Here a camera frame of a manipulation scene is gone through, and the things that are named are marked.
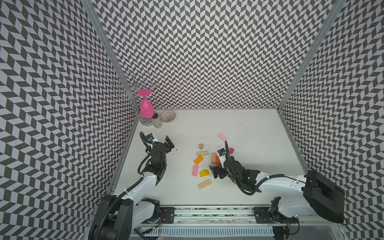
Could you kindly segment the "natural wood arch block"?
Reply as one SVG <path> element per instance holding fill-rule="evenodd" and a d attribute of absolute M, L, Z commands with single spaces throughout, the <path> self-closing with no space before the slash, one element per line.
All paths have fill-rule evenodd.
<path fill-rule="evenodd" d="M 216 164 L 216 157 L 217 157 L 216 153 L 211 153 L 211 164 Z"/>

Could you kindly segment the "engraved natural wood block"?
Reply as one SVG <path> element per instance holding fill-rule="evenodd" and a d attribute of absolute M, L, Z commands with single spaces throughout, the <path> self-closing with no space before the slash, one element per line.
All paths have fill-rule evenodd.
<path fill-rule="evenodd" d="M 205 180 L 204 182 L 198 184 L 198 188 L 199 188 L 199 190 L 202 190 L 202 189 L 210 186 L 211 184 L 212 184 L 212 181 L 210 179 L 208 179 L 208 180 Z"/>

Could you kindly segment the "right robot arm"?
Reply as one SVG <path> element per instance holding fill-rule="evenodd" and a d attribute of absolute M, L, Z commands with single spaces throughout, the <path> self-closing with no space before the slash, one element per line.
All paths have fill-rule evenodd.
<path fill-rule="evenodd" d="M 345 191 L 322 174 L 309 170 L 305 175 L 271 175 L 244 168 L 234 157 L 221 157 L 212 166 L 215 178 L 228 177 L 247 196 L 273 192 L 269 215 L 274 222 L 299 216 L 316 215 L 329 222 L 346 224 L 344 215 Z"/>

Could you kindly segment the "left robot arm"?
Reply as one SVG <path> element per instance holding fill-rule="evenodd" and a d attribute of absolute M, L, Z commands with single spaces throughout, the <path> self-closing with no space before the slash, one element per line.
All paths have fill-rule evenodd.
<path fill-rule="evenodd" d="M 159 184 L 167 168 L 167 153 L 175 147 L 169 137 L 161 143 L 153 134 L 140 138 L 146 147 L 147 156 L 138 167 L 138 180 L 116 195 L 101 199 L 88 238 L 90 240 L 127 240 L 132 231 L 145 221 L 161 219 L 160 202 L 145 195 Z"/>

